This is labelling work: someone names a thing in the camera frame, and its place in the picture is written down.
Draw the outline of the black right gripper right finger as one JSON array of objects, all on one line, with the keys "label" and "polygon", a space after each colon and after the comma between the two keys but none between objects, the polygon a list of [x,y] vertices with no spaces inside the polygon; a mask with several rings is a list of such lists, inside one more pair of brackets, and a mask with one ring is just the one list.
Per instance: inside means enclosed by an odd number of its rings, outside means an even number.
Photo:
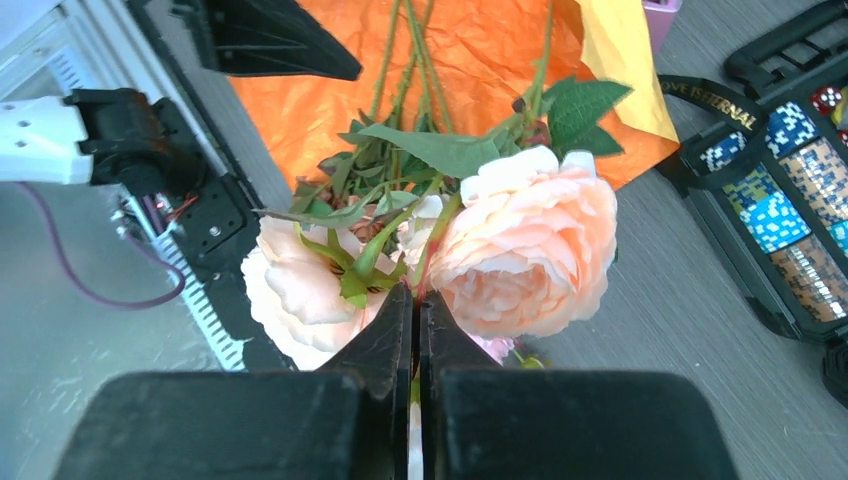
[{"label": "black right gripper right finger", "polygon": [[427,479],[734,479],[688,379],[633,370],[506,368],[438,293],[419,310]]}]

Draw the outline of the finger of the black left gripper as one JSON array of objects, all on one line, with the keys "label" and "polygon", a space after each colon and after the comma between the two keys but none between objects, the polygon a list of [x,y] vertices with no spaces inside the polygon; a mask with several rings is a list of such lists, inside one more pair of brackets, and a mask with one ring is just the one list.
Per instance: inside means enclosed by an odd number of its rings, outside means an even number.
[{"label": "finger of the black left gripper", "polygon": [[236,77],[358,79],[360,62],[292,0],[182,0],[170,13],[191,34],[201,65]]}]

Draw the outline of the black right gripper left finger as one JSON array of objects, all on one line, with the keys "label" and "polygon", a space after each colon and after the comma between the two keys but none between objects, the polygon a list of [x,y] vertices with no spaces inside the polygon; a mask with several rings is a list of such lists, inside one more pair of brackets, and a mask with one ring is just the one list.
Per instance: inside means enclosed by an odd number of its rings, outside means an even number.
[{"label": "black right gripper left finger", "polygon": [[403,285],[319,369],[144,372],[105,383],[58,479],[403,479],[413,298]]}]

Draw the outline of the peach rose flower stem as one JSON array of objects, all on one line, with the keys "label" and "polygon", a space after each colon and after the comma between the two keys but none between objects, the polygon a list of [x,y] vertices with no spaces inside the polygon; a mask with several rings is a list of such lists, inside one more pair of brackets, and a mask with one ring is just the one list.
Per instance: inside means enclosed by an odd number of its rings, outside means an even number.
[{"label": "peach rose flower stem", "polygon": [[598,310],[617,252],[617,200],[596,170],[612,145],[598,125],[629,88],[546,83],[545,44],[516,111],[478,137],[401,133],[396,145],[453,179],[398,231],[408,284],[439,293],[479,337],[549,336]]}]

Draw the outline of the orange yellow wrapping paper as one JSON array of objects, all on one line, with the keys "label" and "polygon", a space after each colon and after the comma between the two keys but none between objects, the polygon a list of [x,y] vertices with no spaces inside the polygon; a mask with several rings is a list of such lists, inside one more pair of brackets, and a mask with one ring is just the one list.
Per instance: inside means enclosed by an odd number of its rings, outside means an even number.
[{"label": "orange yellow wrapping paper", "polygon": [[[656,79],[649,28],[638,1],[418,1],[430,15],[425,40],[446,104],[441,126],[485,133],[530,86],[548,54],[546,80],[610,79],[631,93],[601,126],[622,153],[598,169],[620,188],[673,153],[678,138]],[[342,133],[372,107],[390,111],[412,51],[405,11],[391,1],[307,1],[304,8],[362,64],[355,82],[319,77],[232,78],[271,158],[289,181],[345,148]]]}]

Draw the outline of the orange flower bouquet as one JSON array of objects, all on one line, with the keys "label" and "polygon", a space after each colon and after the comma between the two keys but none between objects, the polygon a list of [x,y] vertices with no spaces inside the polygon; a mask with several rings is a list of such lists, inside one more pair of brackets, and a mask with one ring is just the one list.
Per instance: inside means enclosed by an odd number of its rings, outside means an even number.
[{"label": "orange flower bouquet", "polygon": [[429,262],[460,190],[491,160],[519,147],[514,116],[483,136],[438,127],[444,101],[424,21],[409,1],[412,52],[390,112],[361,113],[343,133],[349,147],[300,178],[284,212],[259,213],[254,248],[241,265],[250,313],[300,370],[314,370],[376,317],[399,283],[423,290]]}]

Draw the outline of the black printed ribbon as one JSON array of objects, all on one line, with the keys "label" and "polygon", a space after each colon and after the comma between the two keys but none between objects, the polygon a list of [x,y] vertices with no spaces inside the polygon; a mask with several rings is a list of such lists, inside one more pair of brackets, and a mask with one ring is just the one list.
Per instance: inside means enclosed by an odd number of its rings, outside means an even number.
[{"label": "black printed ribbon", "polygon": [[716,115],[730,128],[742,134],[746,146],[725,166],[712,172],[693,167],[687,158],[697,152],[696,135],[684,142],[657,170],[681,193],[687,189],[717,190],[746,177],[760,164],[767,152],[769,114],[756,101],[731,88],[705,78],[662,74],[657,76],[662,93],[675,96]]}]

